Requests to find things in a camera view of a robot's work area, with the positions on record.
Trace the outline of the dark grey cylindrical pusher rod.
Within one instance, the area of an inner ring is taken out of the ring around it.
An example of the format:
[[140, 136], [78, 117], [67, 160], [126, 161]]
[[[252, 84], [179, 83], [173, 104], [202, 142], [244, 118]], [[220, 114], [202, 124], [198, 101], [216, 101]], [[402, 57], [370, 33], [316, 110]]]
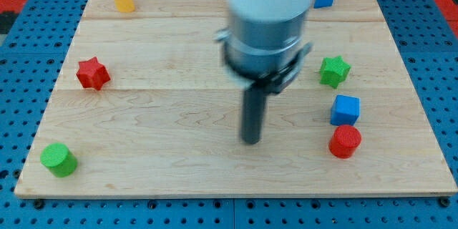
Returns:
[[260, 141], [267, 96], [264, 88], [256, 84], [243, 92], [240, 138], [247, 144]]

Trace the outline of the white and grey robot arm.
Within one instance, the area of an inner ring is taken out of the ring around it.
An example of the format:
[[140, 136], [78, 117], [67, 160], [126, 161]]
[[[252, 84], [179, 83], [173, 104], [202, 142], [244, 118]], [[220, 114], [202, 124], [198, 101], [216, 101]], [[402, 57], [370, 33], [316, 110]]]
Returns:
[[243, 82], [240, 138], [260, 141], [268, 96], [300, 73], [310, 43], [303, 26], [312, 0], [228, 0], [228, 25], [216, 34], [223, 61]]

